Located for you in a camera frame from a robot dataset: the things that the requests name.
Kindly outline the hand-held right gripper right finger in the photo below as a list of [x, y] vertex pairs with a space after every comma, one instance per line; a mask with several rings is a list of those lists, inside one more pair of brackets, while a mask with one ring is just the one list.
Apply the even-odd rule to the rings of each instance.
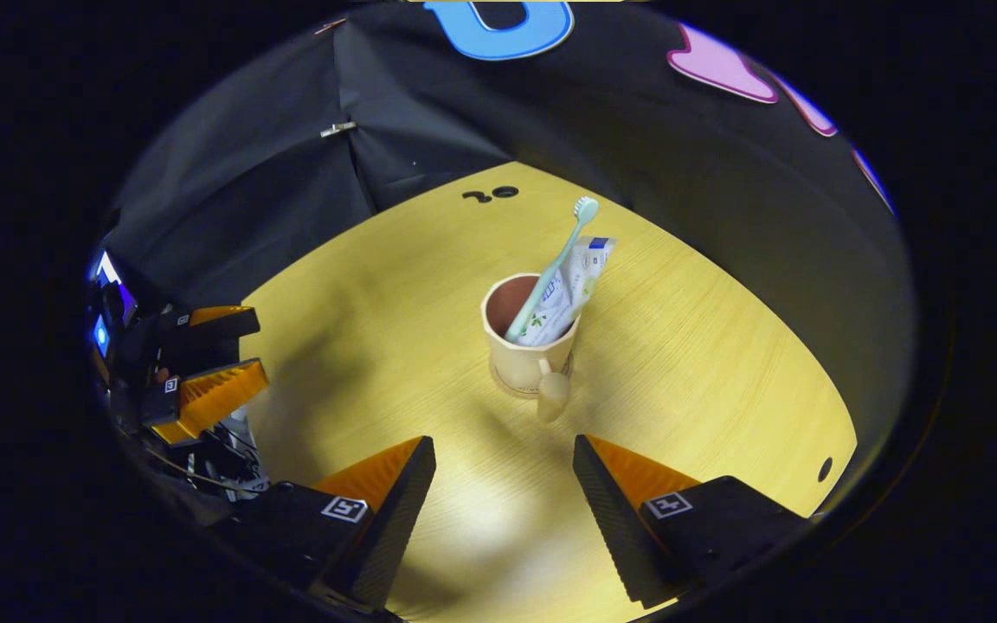
[[575, 438], [573, 470], [628, 598], [647, 608], [723, 591], [811, 527], [739, 478], [700, 481], [596, 435]]

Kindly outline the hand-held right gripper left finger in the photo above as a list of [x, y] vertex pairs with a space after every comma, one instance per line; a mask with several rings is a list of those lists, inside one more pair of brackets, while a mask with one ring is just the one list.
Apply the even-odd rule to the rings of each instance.
[[436, 470], [418, 435], [322, 478], [280, 481], [222, 520], [222, 540], [290, 588], [383, 611]]

